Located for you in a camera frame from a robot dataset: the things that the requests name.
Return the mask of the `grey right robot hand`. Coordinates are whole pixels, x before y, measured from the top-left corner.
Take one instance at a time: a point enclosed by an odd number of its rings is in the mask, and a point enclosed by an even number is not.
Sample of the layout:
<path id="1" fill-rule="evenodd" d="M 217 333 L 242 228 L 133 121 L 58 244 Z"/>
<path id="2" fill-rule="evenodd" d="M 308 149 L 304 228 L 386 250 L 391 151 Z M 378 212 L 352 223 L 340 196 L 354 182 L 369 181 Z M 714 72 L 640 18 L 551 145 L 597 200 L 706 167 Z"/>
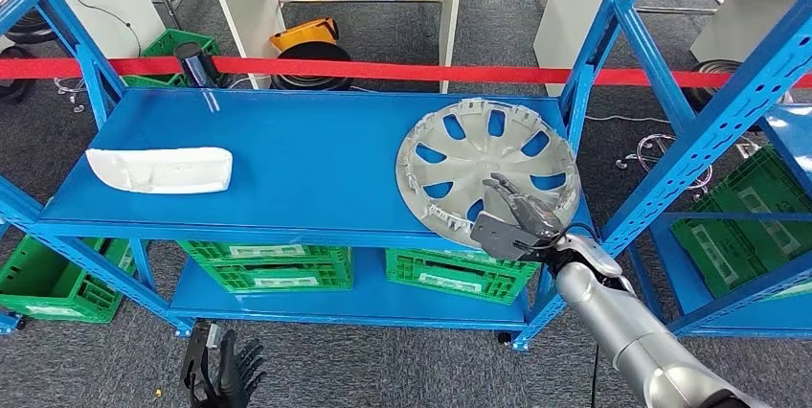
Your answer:
<path id="1" fill-rule="evenodd" d="M 483 180 L 483 184 L 505 201 L 519 227 L 525 232 L 545 242 L 555 241 L 564 232 L 564 224 L 554 214 L 553 207 L 548 202 L 522 192 L 505 175 L 493 172 L 489 178 Z"/>

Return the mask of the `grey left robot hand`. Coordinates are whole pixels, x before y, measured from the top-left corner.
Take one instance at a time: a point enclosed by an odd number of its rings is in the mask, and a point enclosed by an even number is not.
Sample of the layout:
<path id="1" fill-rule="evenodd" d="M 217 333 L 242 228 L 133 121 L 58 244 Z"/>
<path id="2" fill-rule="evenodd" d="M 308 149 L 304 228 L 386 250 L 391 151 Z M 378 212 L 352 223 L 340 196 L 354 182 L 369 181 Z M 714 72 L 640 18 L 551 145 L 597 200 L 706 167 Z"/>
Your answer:
<path id="1" fill-rule="evenodd" d="M 216 407 L 247 407 L 266 372 L 258 369 L 264 363 L 264 346 L 257 340 L 249 341 L 236 350 L 237 333 L 225 332 L 219 347 L 219 369 L 215 385 Z"/>

